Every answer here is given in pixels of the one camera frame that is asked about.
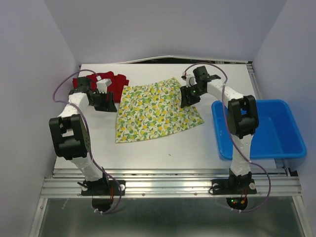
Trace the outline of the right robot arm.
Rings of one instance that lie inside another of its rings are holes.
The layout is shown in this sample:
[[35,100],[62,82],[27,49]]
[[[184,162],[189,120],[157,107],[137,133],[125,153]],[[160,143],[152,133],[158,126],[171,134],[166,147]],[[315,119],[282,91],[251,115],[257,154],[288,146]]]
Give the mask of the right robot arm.
[[185,70],[181,78],[186,82],[181,91],[181,108],[200,101],[206,93],[222,102],[226,129],[233,144],[233,159],[228,180],[224,183],[233,193],[242,189],[254,190],[250,169],[250,149],[253,135],[259,126],[256,99],[227,86],[228,78],[210,75],[202,63],[191,65],[193,74]]

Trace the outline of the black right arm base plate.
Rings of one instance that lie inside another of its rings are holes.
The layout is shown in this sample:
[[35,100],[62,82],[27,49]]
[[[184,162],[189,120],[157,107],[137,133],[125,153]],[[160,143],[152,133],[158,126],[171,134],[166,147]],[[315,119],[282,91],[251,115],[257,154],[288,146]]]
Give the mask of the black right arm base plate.
[[257,189],[253,179],[241,182],[230,181],[229,179],[213,179],[211,180],[211,187],[208,192],[211,195],[219,196],[242,195],[245,194],[245,192],[247,192],[247,194],[254,195],[257,194]]

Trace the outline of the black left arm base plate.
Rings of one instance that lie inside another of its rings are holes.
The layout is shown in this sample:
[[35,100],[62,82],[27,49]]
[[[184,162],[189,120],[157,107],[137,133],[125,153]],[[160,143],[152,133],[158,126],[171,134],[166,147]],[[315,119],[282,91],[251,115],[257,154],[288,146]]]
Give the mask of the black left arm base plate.
[[120,184],[121,191],[119,190],[118,184],[114,180],[109,180],[108,183],[103,183],[103,181],[86,182],[85,180],[80,183],[77,182],[81,187],[82,196],[124,196],[125,195],[125,180],[118,180]]

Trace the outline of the lemon print skirt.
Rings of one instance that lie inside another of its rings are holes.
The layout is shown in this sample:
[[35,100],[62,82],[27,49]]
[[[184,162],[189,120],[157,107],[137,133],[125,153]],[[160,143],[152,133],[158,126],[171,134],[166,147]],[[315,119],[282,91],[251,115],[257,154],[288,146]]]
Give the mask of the lemon print skirt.
[[181,108],[176,78],[124,86],[116,123],[116,143],[156,139],[204,123],[196,107]]

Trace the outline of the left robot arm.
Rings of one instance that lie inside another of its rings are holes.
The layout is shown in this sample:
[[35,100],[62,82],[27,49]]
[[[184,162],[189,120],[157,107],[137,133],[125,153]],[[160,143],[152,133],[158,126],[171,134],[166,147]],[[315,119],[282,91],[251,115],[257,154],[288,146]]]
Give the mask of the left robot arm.
[[82,111],[92,106],[100,112],[117,112],[114,94],[108,91],[111,80],[100,76],[96,78],[96,81],[88,77],[77,78],[77,85],[70,90],[62,113],[49,120],[55,153],[82,172],[84,181],[80,186],[86,195],[106,194],[110,190],[110,182],[104,169],[92,157],[89,130]]

